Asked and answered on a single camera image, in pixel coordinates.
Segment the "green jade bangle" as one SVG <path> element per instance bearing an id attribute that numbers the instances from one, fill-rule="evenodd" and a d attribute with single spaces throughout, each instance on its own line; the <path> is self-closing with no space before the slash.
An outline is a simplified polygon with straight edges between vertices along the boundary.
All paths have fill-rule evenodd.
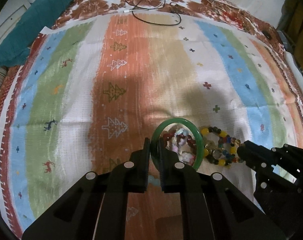
<path id="1" fill-rule="evenodd" d="M 186 126 L 191 133 L 194 135 L 194 139 L 196 141 L 196 159 L 193 164 L 193 168 L 197 171 L 200 168 L 200 165 L 202 163 L 202 159 L 204 157 L 204 152 L 203 152 L 203 140 L 202 140 L 202 135 L 199 131 L 199 129 L 190 122 L 189 120 L 185 118 L 171 118 L 164 120 L 162 123 L 159 124 L 159 126 L 156 128 L 154 133 L 152 134 L 151 137 L 151 150 L 153 148 L 156 148 L 157 146 L 157 141 L 160 139 L 160 135 L 162 131 L 169 125 L 171 124 L 181 124 L 183 126 Z"/>

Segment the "small black object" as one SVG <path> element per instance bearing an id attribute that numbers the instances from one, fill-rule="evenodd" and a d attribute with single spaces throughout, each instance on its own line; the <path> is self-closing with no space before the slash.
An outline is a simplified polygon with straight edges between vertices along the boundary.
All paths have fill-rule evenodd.
<path id="1" fill-rule="evenodd" d="M 272 39 L 272 36 L 267 31 L 263 30 L 262 33 L 268 40 Z"/>

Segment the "teal quilted blanket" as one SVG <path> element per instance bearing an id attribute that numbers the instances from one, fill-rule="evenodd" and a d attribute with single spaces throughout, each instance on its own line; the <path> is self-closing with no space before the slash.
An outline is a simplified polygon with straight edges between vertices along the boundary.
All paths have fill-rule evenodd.
<path id="1" fill-rule="evenodd" d="M 52 27 L 72 1 L 35 0 L 0 44 L 0 67 L 25 64 L 40 31 Z"/>

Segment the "white bed headboard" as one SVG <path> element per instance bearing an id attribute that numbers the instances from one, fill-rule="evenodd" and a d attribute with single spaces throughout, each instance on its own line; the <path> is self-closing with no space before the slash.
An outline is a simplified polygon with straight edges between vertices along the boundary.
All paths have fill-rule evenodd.
<path id="1" fill-rule="evenodd" d="M 0 44 L 6 38 L 6 36 L 13 30 L 15 25 L 19 22 L 23 14 L 28 10 L 29 6 L 21 5 L 13 13 L 11 13 L 4 22 L 0 24 Z"/>

